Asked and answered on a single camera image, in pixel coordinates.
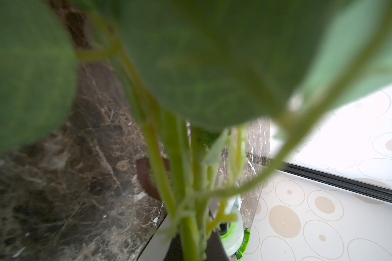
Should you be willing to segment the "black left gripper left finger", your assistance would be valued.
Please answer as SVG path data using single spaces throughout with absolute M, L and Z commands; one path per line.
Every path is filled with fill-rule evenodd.
M 184 261 L 180 236 L 177 235 L 171 240 L 164 261 Z

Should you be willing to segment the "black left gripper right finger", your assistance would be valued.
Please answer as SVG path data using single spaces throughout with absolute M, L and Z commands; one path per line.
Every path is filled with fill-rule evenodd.
M 206 248 L 207 261 L 229 261 L 226 255 L 221 238 L 218 234 L 212 234 L 208 240 Z

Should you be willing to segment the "green core tape roll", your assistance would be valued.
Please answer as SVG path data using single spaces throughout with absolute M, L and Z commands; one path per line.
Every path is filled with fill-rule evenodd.
M 226 223 L 225 232 L 220 232 L 223 249 L 228 257 L 232 256 L 242 245 L 244 239 L 244 224 L 241 210 L 241 197 L 235 196 L 228 201 L 226 212 L 236 215 L 236 221 Z

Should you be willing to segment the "pink artificial flower bouquet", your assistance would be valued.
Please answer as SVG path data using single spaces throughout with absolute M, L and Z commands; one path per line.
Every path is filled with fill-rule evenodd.
M 184 261 L 206 261 L 229 198 L 257 187 L 323 115 L 392 81 L 392 1 L 73 1 L 75 50 L 44 1 L 0 1 L 0 153 L 66 119 L 80 63 L 108 61 L 147 144 Z

